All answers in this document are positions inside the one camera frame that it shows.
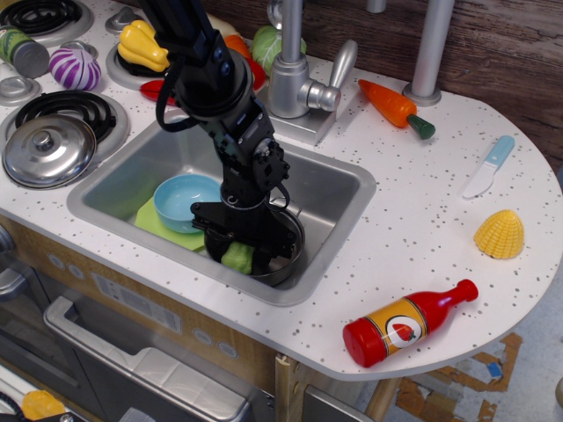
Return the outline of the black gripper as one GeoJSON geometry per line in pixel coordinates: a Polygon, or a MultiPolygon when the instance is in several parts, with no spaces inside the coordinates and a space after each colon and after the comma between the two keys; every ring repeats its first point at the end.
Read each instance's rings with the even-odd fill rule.
{"type": "Polygon", "coordinates": [[[251,275],[270,273],[272,258],[290,258],[296,232],[286,227],[281,215],[287,211],[263,200],[250,208],[232,207],[221,202],[196,202],[191,206],[193,225],[204,232],[207,254],[220,262],[232,242],[254,248],[251,275]]]}

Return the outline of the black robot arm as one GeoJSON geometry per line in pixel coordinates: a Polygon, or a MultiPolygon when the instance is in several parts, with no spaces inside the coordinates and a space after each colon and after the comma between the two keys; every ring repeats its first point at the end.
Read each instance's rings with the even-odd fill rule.
{"type": "Polygon", "coordinates": [[[196,202],[193,225],[207,254],[228,264],[246,250],[244,271],[267,275],[296,263],[303,233],[295,216],[270,201],[287,197],[284,150],[252,88],[245,58],[227,48],[199,1],[142,1],[144,14],[167,49],[171,68],[157,100],[157,121],[168,132],[201,127],[223,165],[218,202],[196,202]]]}

